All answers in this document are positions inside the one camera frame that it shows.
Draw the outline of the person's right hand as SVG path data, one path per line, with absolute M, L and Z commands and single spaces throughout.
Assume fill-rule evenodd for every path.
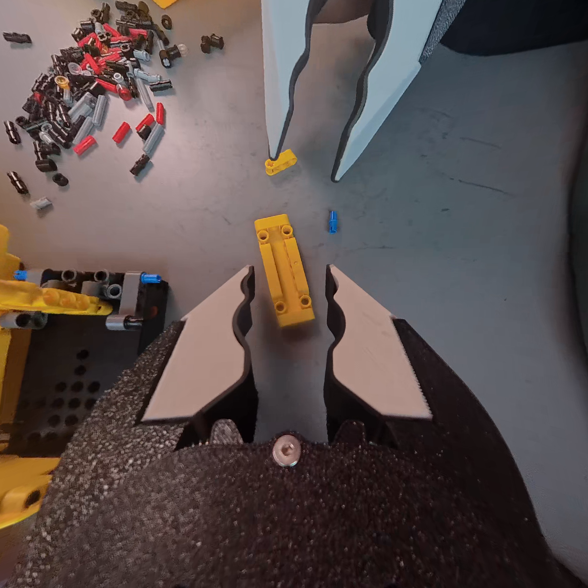
M 326 1 L 313 22 L 315 24 L 343 24 L 366 16 L 373 1 Z

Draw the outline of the person's right forearm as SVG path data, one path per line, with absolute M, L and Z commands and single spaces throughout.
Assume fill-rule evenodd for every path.
M 587 1 L 465 1 L 440 43 L 473 56 L 587 39 Z

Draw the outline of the yellow lego curved panel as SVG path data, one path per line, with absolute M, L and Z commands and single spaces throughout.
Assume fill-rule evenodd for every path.
M 289 217 L 258 219 L 254 228 L 279 326 L 312 321 L 312 299 Z

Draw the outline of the small yellow lego connector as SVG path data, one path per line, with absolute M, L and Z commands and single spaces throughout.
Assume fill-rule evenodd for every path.
M 286 149 L 285 151 L 281 152 L 275 160 L 268 158 L 265 161 L 266 174 L 268 176 L 274 176 L 282 171 L 285 171 L 287 168 L 296 165 L 297 161 L 298 158 L 293 153 L 293 151 L 291 149 Z

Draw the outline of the black perforated base block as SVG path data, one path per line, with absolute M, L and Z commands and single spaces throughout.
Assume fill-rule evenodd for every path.
M 121 273 L 90 272 L 100 270 Z M 15 436 L 2 453 L 25 457 L 61 454 L 104 391 L 141 354 L 139 331 L 110 330 L 106 319 L 50 315 L 43 328 L 32 331 L 11 427 Z

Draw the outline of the yellow grey lego build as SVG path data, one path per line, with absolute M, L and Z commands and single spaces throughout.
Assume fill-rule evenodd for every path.
M 50 315 L 106 317 L 110 330 L 140 334 L 139 353 L 161 333 L 169 285 L 146 272 L 25 270 L 1 226 L 1 452 L 11 437 L 32 331 Z

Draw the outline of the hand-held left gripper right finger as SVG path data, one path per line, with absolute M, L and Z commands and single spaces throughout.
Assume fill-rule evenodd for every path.
M 326 267 L 327 435 L 347 421 L 364 424 L 366 440 L 394 444 L 393 421 L 431 422 L 432 410 L 410 362 L 395 316 L 334 265 Z

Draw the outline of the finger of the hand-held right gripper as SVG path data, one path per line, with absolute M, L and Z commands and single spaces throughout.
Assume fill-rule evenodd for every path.
M 311 48 L 321 1 L 261 1 L 263 76 L 269 158 L 276 160 L 293 115 L 295 85 Z
M 375 45 L 356 87 L 356 101 L 341 136 L 331 180 L 356 162 L 421 68 L 441 1 L 375 1 L 369 31 Z

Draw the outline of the pile of lego pins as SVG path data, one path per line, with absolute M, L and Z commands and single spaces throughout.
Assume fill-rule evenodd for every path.
M 209 166 L 204 82 L 226 1 L 1 1 L 1 223 L 64 196 L 174 198 Z

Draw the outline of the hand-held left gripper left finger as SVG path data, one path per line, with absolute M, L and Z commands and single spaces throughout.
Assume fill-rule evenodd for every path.
M 187 423 L 204 442 L 216 421 L 229 419 L 253 442 L 259 395 L 246 334 L 254 294 L 254 267 L 245 266 L 180 320 L 141 424 Z

